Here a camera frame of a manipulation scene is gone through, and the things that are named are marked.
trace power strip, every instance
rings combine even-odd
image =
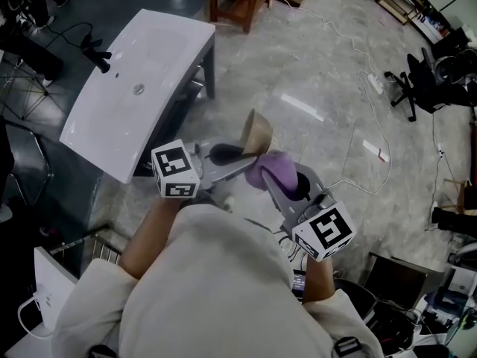
[[[367,79],[369,80],[371,86],[375,89],[375,91],[381,95],[383,90],[382,90],[382,82],[378,80],[378,78],[375,75],[368,75]]]

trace black chair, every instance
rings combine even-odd
[[[37,147],[38,147],[38,151],[40,152],[43,160],[45,161],[46,176],[42,181],[42,186],[36,198],[32,201],[28,200],[28,197],[25,194],[25,190],[23,189],[21,180],[19,179],[18,175],[13,173],[15,159],[13,158],[13,154],[10,149],[10,142],[8,141],[7,126],[11,126],[13,128],[17,128],[19,130],[26,131],[27,133],[29,133],[34,138],[35,143],[37,144]],[[43,194],[48,182],[53,176],[53,173],[51,171],[50,163],[48,162],[48,159],[46,158],[46,155],[41,145],[39,137],[29,128],[26,128],[25,126],[19,125],[15,122],[8,121],[3,116],[0,116],[0,200],[3,195],[5,183],[9,175],[15,180],[16,186],[25,204],[27,204],[30,207],[35,207],[35,205],[38,202],[38,199],[40,198],[41,194]]]
[[[472,107],[469,93],[464,86],[458,84],[444,83],[437,85],[434,73],[431,69],[431,62],[426,50],[423,48],[424,60],[419,62],[412,54],[408,54],[409,76],[402,72],[399,79],[392,72],[386,72],[385,77],[393,77],[402,89],[402,95],[397,101],[392,101],[393,107],[407,98],[411,106],[412,115],[410,122],[416,121],[415,104],[421,109],[433,114],[441,109],[444,104],[458,104]]]

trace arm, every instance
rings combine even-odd
[[[331,336],[339,339],[356,337],[366,357],[383,357],[381,345],[356,312],[350,298],[342,290],[335,291],[331,259],[317,263],[308,257],[303,306]]]
[[[137,284],[165,247],[180,201],[157,199],[131,239],[119,266],[94,259],[66,300],[51,343],[53,357],[85,357],[119,332],[122,311]]]
[[[303,303],[322,301],[335,294],[331,258],[319,263],[308,256]]]
[[[157,199],[127,244],[119,266],[136,279],[149,269],[165,247],[182,200]]]

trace white box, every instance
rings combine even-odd
[[[151,151],[152,170],[163,198],[195,198],[200,178],[182,140]]]
[[[291,230],[293,241],[317,261],[340,251],[355,235],[356,229],[342,201]]]

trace concrete floor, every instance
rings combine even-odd
[[[355,39],[357,48],[369,52],[373,71],[392,98],[398,89],[384,82],[383,73],[408,71],[407,53],[422,59],[420,49],[427,47],[415,29],[401,26],[373,0],[305,0],[303,7],[332,20],[341,34]],[[385,181],[390,163],[371,154],[363,141],[387,154],[389,150],[373,120],[366,89],[391,144],[392,170],[376,195],[348,183],[332,188],[358,230],[353,242],[333,257],[335,265],[357,280],[373,249],[442,271],[451,235],[441,230],[425,232],[436,181],[433,117],[417,108],[417,122],[408,122],[407,103],[393,109],[385,95],[377,95],[366,81],[360,71],[370,72],[368,60],[353,51],[349,38],[279,2],[271,10],[262,8],[249,35],[235,26],[219,25],[216,42],[217,98],[195,103],[181,138],[240,137],[248,112],[255,108],[274,126],[272,147],[312,167],[327,186],[347,179],[375,192]],[[323,121],[290,105],[287,96],[316,109]],[[436,143],[442,145],[458,180],[465,180],[470,172],[469,119],[470,110],[465,107],[446,107],[434,117]],[[450,177],[448,166],[441,162],[435,194],[441,204],[457,198],[455,187],[443,184]],[[251,188],[243,177],[218,187],[215,195],[221,200],[230,193],[236,198],[237,216],[272,230],[281,225],[281,215],[268,193]],[[90,225],[110,221],[117,231],[131,236],[157,195],[152,178],[134,178],[124,186],[105,176]],[[291,245],[284,247],[292,251]],[[301,256],[297,254],[295,268]]]
[[[71,0],[59,9],[51,0],[47,0],[50,14],[56,16],[51,25],[54,31],[62,31],[78,22],[91,22],[94,25],[93,38],[104,41],[104,50],[141,8],[193,16],[205,1],[208,0]],[[86,26],[79,26],[68,32],[67,37],[70,41],[79,43],[87,29]],[[32,38],[46,45],[54,35],[45,29]],[[58,139],[69,111],[94,65],[61,38],[49,50],[64,61],[63,73],[48,88],[52,93],[51,97],[41,103],[23,125],[42,135],[54,173],[45,194],[39,200],[38,213],[46,224],[57,228],[70,240],[78,238],[86,230],[102,172],[59,143]],[[6,54],[5,57],[13,59],[11,54]],[[11,70],[2,63],[0,73],[9,75]],[[37,96],[33,94],[27,99],[27,105],[32,104]],[[23,95],[12,94],[8,104],[20,113],[24,101]],[[16,120],[8,110],[4,111],[4,115],[10,120]],[[10,129],[9,137],[16,158],[15,170],[19,173],[28,196],[33,198],[38,192],[38,183],[44,176],[42,161],[32,139],[21,131]],[[8,183],[4,198],[17,193],[12,182]]]

